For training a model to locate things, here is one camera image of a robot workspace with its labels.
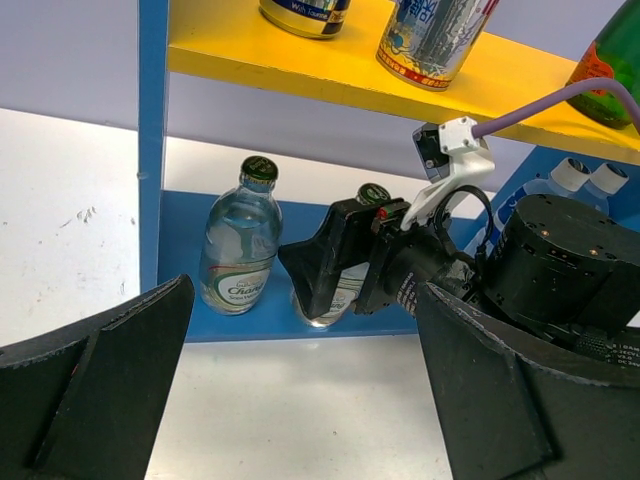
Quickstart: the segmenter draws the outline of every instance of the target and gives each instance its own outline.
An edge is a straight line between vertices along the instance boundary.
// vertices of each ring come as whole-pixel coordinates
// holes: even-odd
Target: can
[[[323,39],[342,29],[349,3],[351,0],[260,0],[260,11],[288,32]]]
[[[377,58],[394,75],[446,90],[499,0],[396,0]]]

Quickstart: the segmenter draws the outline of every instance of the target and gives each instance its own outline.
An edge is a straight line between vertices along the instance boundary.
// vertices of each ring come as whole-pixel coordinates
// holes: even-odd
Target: white bottle cap
[[[627,174],[610,163],[600,165],[591,175],[591,183],[609,195],[618,193],[628,181]]]
[[[577,192],[589,180],[591,171],[582,162],[571,157],[565,158],[551,170],[551,178],[562,188]]]

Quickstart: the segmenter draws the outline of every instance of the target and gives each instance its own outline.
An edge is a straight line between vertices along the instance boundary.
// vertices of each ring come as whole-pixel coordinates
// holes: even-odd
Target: black cable
[[[485,210],[487,211],[487,215],[489,215],[489,220],[487,222],[487,228],[485,229],[484,238],[482,239],[482,243],[478,245],[478,248],[476,250],[476,255],[475,255],[476,268],[478,270],[478,273],[482,275],[484,261],[486,260],[486,256],[487,256],[487,243],[491,238],[491,233],[493,232],[493,228],[494,228],[493,209],[491,208],[491,201],[489,200],[489,197],[487,197],[487,195],[480,188],[473,185],[463,185],[461,187],[456,188],[455,190],[449,192],[436,207],[436,210],[434,212],[434,218],[433,218],[433,226],[435,229],[436,236],[444,246],[447,253],[449,255],[452,255],[453,253],[455,253],[457,251],[455,248],[455,244],[451,240],[451,237],[449,236],[449,232],[444,227],[443,223],[444,223],[447,205],[449,204],[453,196],[459,192],[466,192],[470,195],[473,195],[478,200],[480,200]]]

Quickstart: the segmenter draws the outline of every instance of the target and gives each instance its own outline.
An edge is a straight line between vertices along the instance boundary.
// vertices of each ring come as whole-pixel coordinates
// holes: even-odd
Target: glass bottle
[[[375,183],[365,183],[358,189],[356,195],[356,200],[362,205],[373,205],[390,199],[391,195],[389,192],[384,187]],[[368,271],[369,263],[367,262],[343,270],[338,280],[336,293],[331,300],[330,310],[317,318],[307,318],[304,315],[296,291],[295,289],[291,289],[291,303],[293,304],[296,314],[304,323],[312,327],[326,328],[333,325],[344,315],[349,306],[358,297]]]
[[[568,84],[593,77],[615,78],[640,103],[640,0],[627,0],[589,46]],[[631,117],[604,90],[568,100],[569,104],[608,127],[623,129]]]
[[[282,233],[282,212],[271,192],[278,167],[265,157],[242,163],[240,185],[211,207],[200,256],[204,302],[223,315],[239,315],[258,301]]]

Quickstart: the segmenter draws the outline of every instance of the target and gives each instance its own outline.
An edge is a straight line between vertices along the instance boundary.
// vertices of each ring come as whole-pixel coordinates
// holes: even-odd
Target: plastic bottle
[[[593,77],[615,78],[640,103],[640,0],[627,0],[589,46],[569,84]],[[610,93],[596,90],[568,100],[608,127],[622,129],[631,117]]]
[[[515,210],[518,200],[526,195],[538,193],[573,197],[587,182],[590,173],[589,169],[582,162],[567,157],[550,172],[549,178],[530,180],[513,192],[509,198],[502,202],[493,215],[495,228],[487,244],[487,255],[491,253],[493,247],[498,243],[500,233]],[[484,238],[484,232],[485,227],[482,227],[465,247],[464,251],[467,254],[475,256],[476,250]]]
[[[356,200],[363,205],[372,205],[377,202],[389,200],[391,195],[389,192],[375,183],[365,183],[358,189]],[[369,271],[368,263],[361,263],[351,268],[343,270],[338,280],[338,286],[336,287],[336,293],[331,300],[331,308],[324,315],[317,318],[305,317],[300,307],[300,302],[296,296],[294,289],[291,290],[291,303],[296,311],[298,317],[312,327],[326,328],[336,323],[342,315],[347,311],[349,306],[358,297],[360,289],[364,284],[364,279]]]
[[[609,215],[609,197],[618,193],[628,181],[626,173],[610,163],[604,163],[593,172],[575,199]]]
[[[223,315],[239,315],[258,301],[282,233],[282,212],[271,192],[278,167],[265,157],[242,163],[240,185],[211,207],[200,256],[204,302]]]

